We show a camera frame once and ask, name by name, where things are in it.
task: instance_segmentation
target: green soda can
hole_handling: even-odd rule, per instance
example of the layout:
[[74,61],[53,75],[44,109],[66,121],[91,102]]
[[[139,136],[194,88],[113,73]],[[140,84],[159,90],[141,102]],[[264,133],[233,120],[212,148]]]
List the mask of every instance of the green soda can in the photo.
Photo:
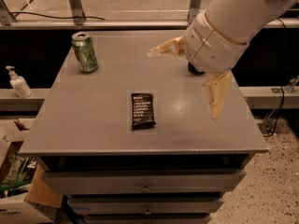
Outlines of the green soda can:
[[91,36],[86,32],[75,33],[72,35],[72,44],[80,70],[84,73],[95,71],[98,68],[98,64]]

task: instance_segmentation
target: power cord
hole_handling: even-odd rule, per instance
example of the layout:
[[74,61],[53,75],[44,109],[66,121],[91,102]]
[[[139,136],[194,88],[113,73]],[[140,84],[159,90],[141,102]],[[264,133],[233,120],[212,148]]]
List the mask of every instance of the power cord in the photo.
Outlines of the power cord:
[[45,14],[40,14],[40,13],[34,13],[34,12],[29,12],[29,11],[11,11],[9,12],[10,15],[14,16],[14,14],[29,14],[33,16],[39,16],[39,17],[45,17],[45,18],[51,18],[51,19],[98,19],[98,20],[104,20],[104,18],[101,17],[94,17],[94,16],[76,16],[76,17],[56,17],[56,16],[50,16],[50,15],[45,15]]
[[[286,45],[287,45],[288,31],[287,31],[287,26],[285,25],[285,23],[281,19],[278,19],[278,21],[281,22],[281,24],[283,25],[283,27],[285,29],[284,42],[283,42],[282,52],[281,52],[281,56],[280,56],[280,71],[281,71],[282,70],[283,58],[284,58],[284,54],[285,54],[285,49],[286,49]],[[263,137],[270,137],[270,136],[272,136],[274,134],[276,128],[277,128],[279,113],[280,113],[280,111],[281,111],[281,109],[283,107],[284,99],[285,99],[285,94],[284,94],[284,90],[283,90],[282,85],[280,85],[280,89],[281,89],[281,93],[282,93],[282,98],[281,98],[281,101],[280,101],[280,105],[279,105],[278,111],[277,112],[272,112],[272,113],[275,113],[274,116],[273,116],[273,119],[276,119],[275,123],[274,123],[273,130],[268,135],[264,135]]]

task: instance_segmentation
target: white bottle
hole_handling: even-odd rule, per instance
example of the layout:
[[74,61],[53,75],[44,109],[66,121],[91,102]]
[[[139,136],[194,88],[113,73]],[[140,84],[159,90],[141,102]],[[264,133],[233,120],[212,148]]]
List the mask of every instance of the white bottle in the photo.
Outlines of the white bottle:
[[32,91],[30,90],[30,87],[28,86],[26,80],[18,76],[12,69],[15,67],[13,66],[7,66],[6,69],[9,71],[10,75],[10,85],[12,88],[16,91],[16,93],[21,97],[25,98],[32,94]]

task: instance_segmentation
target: concrete floor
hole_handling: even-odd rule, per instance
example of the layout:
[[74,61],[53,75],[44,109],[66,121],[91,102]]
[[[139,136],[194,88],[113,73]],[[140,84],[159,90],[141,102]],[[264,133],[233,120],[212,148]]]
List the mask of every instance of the concrete floor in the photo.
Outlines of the concrete floor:
[[[5,1],[11,11],[26,5],[26,0]],[[186,19],[189,0],[82,0],[82,4],[87,16],[111,20]],[[34,0],[25,10],[71,15],[67,0]],[[22,15],[18,19],[37,17]],[[299,113],[285,114],[275,134],[266,138],[269,152],[251,160],[247,176],[224,195],[224,205],[212,215],[210,224],[299,224],[299,132],[290,122],[294,114],[298,119]],[[63,222],[58,218],[56,223]]]

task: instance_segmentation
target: black snack bag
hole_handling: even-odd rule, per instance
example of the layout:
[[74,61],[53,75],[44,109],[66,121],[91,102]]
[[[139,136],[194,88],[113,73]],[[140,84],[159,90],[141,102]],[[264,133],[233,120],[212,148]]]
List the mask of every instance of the black snack bag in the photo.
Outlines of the black snack bag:
[[132,94],[132,128],[151,128],[156,124],[153,117],[152,98],[150,93]]

